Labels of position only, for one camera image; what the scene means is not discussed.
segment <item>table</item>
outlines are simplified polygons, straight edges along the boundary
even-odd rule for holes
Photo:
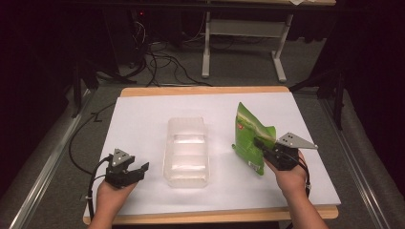
[[[243,3],[263,3],[263,4],[284,4],[291,5],[290,0],[220,0],[220,2],[243,2]],[[312,6],[334,6],[335,0],[316,0],[310,2],[303,1],[301,4]],[[246,21],[246,20],[223,20],[211,19],[211,13],[208,11],[205,14],[205,45],[202,57],[202,78],[209,77],[209,62],[210,62],[210,47],[209,40],[211,34],[220,35],[241,35],[255,37],[275,37],[279,38],[279,44],[276,51],[271,51],[271,58],[277,72],[280,82],[287,81],[284,73],[283,65],[280,60],[281,52],[291,26],[293,14],[289,14],[284,22],[263,22],[263,21]]]

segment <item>green plastic bag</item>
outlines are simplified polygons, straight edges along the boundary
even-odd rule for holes
[[[257,174],[263,175],[265,162],[262,150],[253,143],[255,137],[272,149],[276,142],[276,129],[273,126],[265,127],[240,102],[235,120],[235,144],[232,144],[232,148]]]

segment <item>clear plastic container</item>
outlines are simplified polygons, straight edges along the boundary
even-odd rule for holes
[[[202,117],[168,122],[163,175],[174,188],[202,188],[209,179],[206,129]]]

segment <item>white table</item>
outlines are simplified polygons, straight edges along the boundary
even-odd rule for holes
[[[145,179],[128,197],[115,224],[259,221],[289,219],[274,174],[261,177],[233,151],[234,125],[242,101],[277,136],[293,132],[311,141],[292,94],[285,87],[125,89],[117,100],[101,158],[119,148],[136,156],[129,170],[150,162]],[[167,121],[202,116],[208,131],[211,177],[203,189],[173,189],[162,175]],[[309,165],[309,196],[324,219],[338,215],[340,199],[317,151],[302,150]],[[101,166],[98,176],[105,173]],[[98,179],[94,186],[101,182]],[[89,212],[83,217],[90,222]]]

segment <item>cable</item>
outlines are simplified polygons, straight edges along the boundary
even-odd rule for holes
[[[91,115],[86,121],[84,121],[84,123],[81,124],[81,125],[77,128],[77,130],[75,130],[74,134],[73,134],[72,137],[71,137],[71,140],[70,140],[70,142],[69,142],[69,148],[68,148],[69,158],[71,159],[72,164],[73,164],[77,169],[79,169],[80,171],[82,171],[83,173],[86,173],[86,174],[88,174],[88,175],[91,175],[91,174],[92,174],[91,172],[89,172],[89,171],[83,169],[83,168],[82,168],[80,165],[78,165],[78,164],[75,162],[75,160],[74,160],[74,157],[73,157],[73,154],[72,154],[72,145],[73,145],[73,142],[74,142],[74,140],[75,140],[75,137],[77,136],[77,133],[79,133],[80,130],[81,130],[87,123],[89,123],[90,120],[92,120],[95,116],[98,116],[101,112],[105,111],[106,109],[108,109],[109,107],[113,106],[114,104],[116,104],[116,102],[114,102],[114,103],[112,103],[112,104],[110,104],[110,105],[104,107],[103,109],[101,109],[100,111],[98,111],[98,112],[96,112],[96,113],[92,113],[92,115]]]
[[[185,44],[185,43],[188,43],[188,42],[192,42],[192,41],[196,41],[196,40],[200,40],[200,39],[204,38],[204,35],[199,37],[200,33],[203,30],[204,23],[205,23],[205,12],[202,14],[202,23],[200,24],[200,28],[197,31],[196,35],[193,38],[189,39],[189,40],[183,41],[182,43]]]
[[[181,84],[186,84],[186,83],[180,81],[180,80],[177,78],[176,72],[177,72],[178,67],[180,67],[180,68],[183,70],[183,72],[184,72],[184,74],[185,74],[185,77],[187,77],[189,80],[191,80],[191,81],[193,82],[192,84],[212,87],[212,85],[210,85],[210,84],[208,84],[208,83],[201,82],[201,81],[197,81],[197,80],[193,79],[192,77],[190,77],[190,76],[188,75],[188,72],[187,72],[187,70],[185,69],[185,67],[180,63],[180,61],[179,61],[176,57],[171,56],[171,55],[168,55],[168,54],[163,53],[163,52],[158,52],[158,54],[155,54],[155,53],[154,53],[154,54],[153,54],[153,57],[155,58],[154,61],[157,60],[157,59],[165,59],[165,60],[168,60],[169,62],[168,62],[167,64],[165,64],[163,67],[168,66],[170,63],[174,63],[175,66],[176,66],[176,69],[174,70],[174,76],[175,76],[176,80],[178,80]]]
[[[100,79],[103,79],[106,81],[119,81],[121,83],[136,84],[137,83],[136,80],[132,81],[128,78],[141,73],[145,69],[145,67],[146,67],[146,60],[145,60],[145,58],[142,58],[139,62],[138,68],[129,74],[120,75],[118,73],[112,73],[106,69],[103,69],[103,70],[101,70],[101,72],[106,73],[110,77],[104,77],[104,76],[101,76],[98,74],[97,78],[100,78]]]
[[[149,87],[152,84],[152,82],[154,82],[156,86],[159,86],[159,83],[156,81],[156,72],[158,71],[158,62],[157,62],[156,57],[153,54],[151,48],[149,49],[149,51],[150,51],[150,55],[152,55],[153,61],[155,62],[155,68],[153,71],[151,71],[148,67],[149,72],[152,74],[152,79],[149,81],[149,83],[146,84],[146,88]]]
[[[93,220],[93,217],[95,216],[95,209],[93,206],[93,184],[95,183],[95,177],[96,173],[98,170],[98,167],[105,161],[110,161],[113,159],[112,155],[108,155],[107,157],[103,158],[95,167],[95,169],[92,172],[92,177],[90,178],[90,183],[89,183],[89,188],[87,190],[87,203],[89,205],[89,212],[90,212],[90,220]]]
[[[226,47],[224,47],[224,48],[216,48],[216,47],[213,45],[214,42],[210,42],[209,47],[210,47],[211,49],[213,49],[213,50],[227,50],[227,49],[229,49],[230,47],[232,47],[232,45],[235,43],[235,37],[229,36],[229,35],[215,35],[215,36],[212,37],[212,41],[214,41],[213,38],[217,38],[217,39],[223,38],[223,40],[230,40],[230,44],[228,44],[228,45],[227,45]]]
[[[102,178],[102,177],[105,177],[105,175],[100,175],[100,176],[96,177],[95,180],[98,178]]]
[[[136,43],[136,45],[137,45],[137,48],[138,48],[138,47],[142,46],[143,43],[145,42],[146,29],[145,29],[145,27],[144,27],[140,22],[136,21],[136,22],[134,22],[134,23],[137,24],[137,25],[139,25],[140,28],[143,28],[143,37],[142,37],[142,42],[140,43],[140,45],[138,44],[138,40],[137,40],[138,35],[139,35],[139,33],[140,33],[140,28],[139,28],[139,30],[138,30],[138,32],[137,32],[137,35],[132,35],[132,37],[134,38],[135,43]]]
[[[128,77],[134,76],[140,72],[143,71],[144,69],[144,61],[141,60],[140,61],[140,66],[133,71],[132,73],[129,73],[127,75],[120,75],[118,73],[114,73],[111,72],[110,70],[98,65],[97,63],[94,63],[93,61],[86,59],[85,60],[87,62],[87,64],[89,66],[91,66],[96,72],[103,72],[106,73],[108,76],[112,77],[113,79],[115,79],[116,81],[119,81],[121,83],[126,83],[126,84],[137,84],[137,80],[130,80],[128,79]]]
[[[167,49],[168,42],[157,41],[157,42],[153,42],[153,43],[149,44],[149,46],[150,46],[150,49],[152,50],[152,46],[160,45],[160,44],[163,44],[164,46],[158,50],[155,50],[154,52],[160,52],[160,51]]]

